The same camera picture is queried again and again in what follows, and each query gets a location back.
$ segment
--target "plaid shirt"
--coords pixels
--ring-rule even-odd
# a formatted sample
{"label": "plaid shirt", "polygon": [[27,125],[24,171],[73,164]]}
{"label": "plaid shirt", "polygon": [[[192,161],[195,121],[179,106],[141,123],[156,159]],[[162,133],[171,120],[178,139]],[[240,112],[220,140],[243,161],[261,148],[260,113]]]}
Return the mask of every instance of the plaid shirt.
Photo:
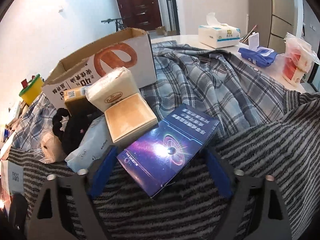
{"label": "plaid shirt", "polygon": [[[181,103],[220,120],[219,138],[284,115],[286,89],[224,50],[201,50],[166,41],[152,45],[158,81],[141,94],[159,120]],[[29,150],[52,125],[56,110],[42,93],[17,129],[12,146]]]}

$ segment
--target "green rim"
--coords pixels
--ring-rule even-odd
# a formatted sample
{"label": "green rim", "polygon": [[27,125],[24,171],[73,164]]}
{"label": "green rim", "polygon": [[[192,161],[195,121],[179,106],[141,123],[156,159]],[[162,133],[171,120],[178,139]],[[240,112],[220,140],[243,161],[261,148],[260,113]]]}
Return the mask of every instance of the green rim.
{"label": "green rim", "polygon": [[28,89],[30,88],[30,87],[32,87],[32,85],[38,80],[40,78],[40,74],[38,74],[38,75],[36,75],[36,77],[34,78],[34,79],[32,79],[32,81],[31,81],[31,83],[29,84],[29,82],[28,82],[28,86],[26,87],[26,88],[24,88],[24,89],[22,89],[21,90],[21,92],[19,93],[19,97],[21,97],[24,93],[26,93],[27,91],[28,91]]}

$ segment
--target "blue purple cigarette pack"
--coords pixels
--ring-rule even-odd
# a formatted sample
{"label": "blue purple cigarette pack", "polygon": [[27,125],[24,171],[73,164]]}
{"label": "blue purple cigarette pack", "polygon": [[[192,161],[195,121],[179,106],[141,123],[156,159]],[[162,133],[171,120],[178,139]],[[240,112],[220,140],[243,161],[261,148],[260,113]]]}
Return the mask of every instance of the blue purple cigarette pack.
{"label": "blue purple cigarette pack", "polygon": [[182,104],[117,158],[153,197],[208,143],[218,124],[217,119]]}

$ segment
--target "oval logo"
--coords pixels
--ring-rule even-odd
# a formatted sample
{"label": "oval logo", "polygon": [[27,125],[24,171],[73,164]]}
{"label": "oval logo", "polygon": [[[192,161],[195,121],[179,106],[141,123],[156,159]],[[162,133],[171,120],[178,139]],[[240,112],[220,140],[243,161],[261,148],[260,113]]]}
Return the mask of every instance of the oval logo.
{"label": "oval logo", "polygon": [[109,103],[112,103],[112,102],[118,100],[119,98],[121,98],[122,95],[123,95],[122,92],[113,93],[112,95],[108,96],[108,97],[104,100],[104,102],[105,102],[105,103],[108,103],[108,104],[109,104]]}

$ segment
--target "qr code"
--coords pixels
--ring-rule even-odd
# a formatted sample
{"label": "qr code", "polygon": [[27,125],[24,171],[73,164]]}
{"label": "qr code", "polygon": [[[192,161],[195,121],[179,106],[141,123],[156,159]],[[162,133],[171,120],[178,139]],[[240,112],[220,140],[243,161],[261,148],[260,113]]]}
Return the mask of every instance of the qr code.
{"label": "qr code", "polygon": [[74,91],[68,91],[68,97],[74,98],[76,96],[76,93]]}
{"label": "qr code", "polygon": [[12,180],[19,182],[19,173],[12,172]]}

